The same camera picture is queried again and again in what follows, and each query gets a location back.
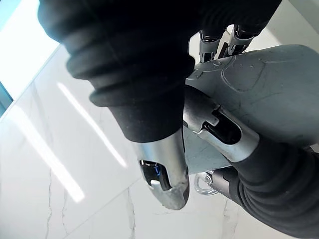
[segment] gray curved surface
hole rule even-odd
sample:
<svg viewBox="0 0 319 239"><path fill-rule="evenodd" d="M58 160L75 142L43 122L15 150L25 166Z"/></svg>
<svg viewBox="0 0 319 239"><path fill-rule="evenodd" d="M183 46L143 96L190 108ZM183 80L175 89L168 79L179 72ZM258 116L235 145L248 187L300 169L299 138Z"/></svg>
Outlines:
<svg viewBox="0 0 319 239"><path fill-rule="evenodd" d="M253 130L298 146L317 142L319 55L284 45L199 64L186 80Z"/></svg>

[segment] silver metal joint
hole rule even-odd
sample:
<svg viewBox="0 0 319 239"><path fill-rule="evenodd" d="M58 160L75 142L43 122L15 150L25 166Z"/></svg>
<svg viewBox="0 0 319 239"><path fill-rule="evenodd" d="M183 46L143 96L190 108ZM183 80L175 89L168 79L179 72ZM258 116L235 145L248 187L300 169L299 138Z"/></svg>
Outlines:
<svg viewBox="0 0 319 239"><path fill-rule="evenodd" d="M173 210L183 208L189 196L181 130L159 141L133 143L151 192L165 207Z"/></svg>
<svg viewBox="0 0 319 239"><path fill-rule="evenodd" d="M256 132L191 86L185 87L183 120L191 131L231 162L248 158L259 143Z"/></svg>
<svg viewBox="0 0 319 239"><path fill-rule="evenodd" d="M234 54L236 47L241 47L241 51L246 50L246 48L254 39L254 37L251 37L248 39L241 39L237 36L236 30L237 30L236 27L234 27L230 34L230 39L229 39L228 48L227 48L228 55L230 56Z"/></svg>

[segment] screw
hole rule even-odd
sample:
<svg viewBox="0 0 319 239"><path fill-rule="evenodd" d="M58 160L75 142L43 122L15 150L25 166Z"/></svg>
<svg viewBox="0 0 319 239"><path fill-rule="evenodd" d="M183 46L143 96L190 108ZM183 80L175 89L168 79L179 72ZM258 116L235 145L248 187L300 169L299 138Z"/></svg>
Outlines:
<svg viewBox="0 0 319 239"><path fill-rule="evenodd" d="M219 60L213 60L213 65L214 66L220 66L221 62Z"/></svg>
<svg viewBox="0 0 319 239"><path fill-rule="evenodd" d="M206 174L204 176L204 179L205 179L205 182L208 183L208 184L211 184L213 182L213 179L211 178L210 175Z"/></svg>

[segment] black rubber sleeve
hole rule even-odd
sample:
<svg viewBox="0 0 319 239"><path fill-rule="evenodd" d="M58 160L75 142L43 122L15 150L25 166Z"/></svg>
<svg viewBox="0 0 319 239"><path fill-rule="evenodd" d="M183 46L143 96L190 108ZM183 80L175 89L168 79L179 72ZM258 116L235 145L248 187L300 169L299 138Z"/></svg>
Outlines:
<svg viewBox="0 0 319 239"><path fill-rule="evenodd" d="M268 21L281 0L40 0L39 22L70 53L69 73L89 80L135 142L182 126L188 41L200 29Z"/></svg>
<svg viewBox="0 0 319 239"><path fill-rule="evenodd" d="M232 200L283 233L319 239L319 154L261 137L249 158L231 164Z"/></svg>

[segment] gray plastic part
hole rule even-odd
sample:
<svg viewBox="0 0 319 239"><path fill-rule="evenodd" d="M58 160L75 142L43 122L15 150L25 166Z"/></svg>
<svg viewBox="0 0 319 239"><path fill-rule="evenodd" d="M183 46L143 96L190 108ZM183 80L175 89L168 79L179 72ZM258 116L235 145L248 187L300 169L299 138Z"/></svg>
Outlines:
<svg viewBox="0 0 319 239"><path fill-rule="evenodd" d="M189 174L230 166L226 158L212 145L183 127L185 160Z"/></svg>
<svg viewBox="0 0 319 239"><path fill-rule="evenodd" d="M319 55L284 45L201 63L186 80L248 127L306 146L319 135Z"/></svg>

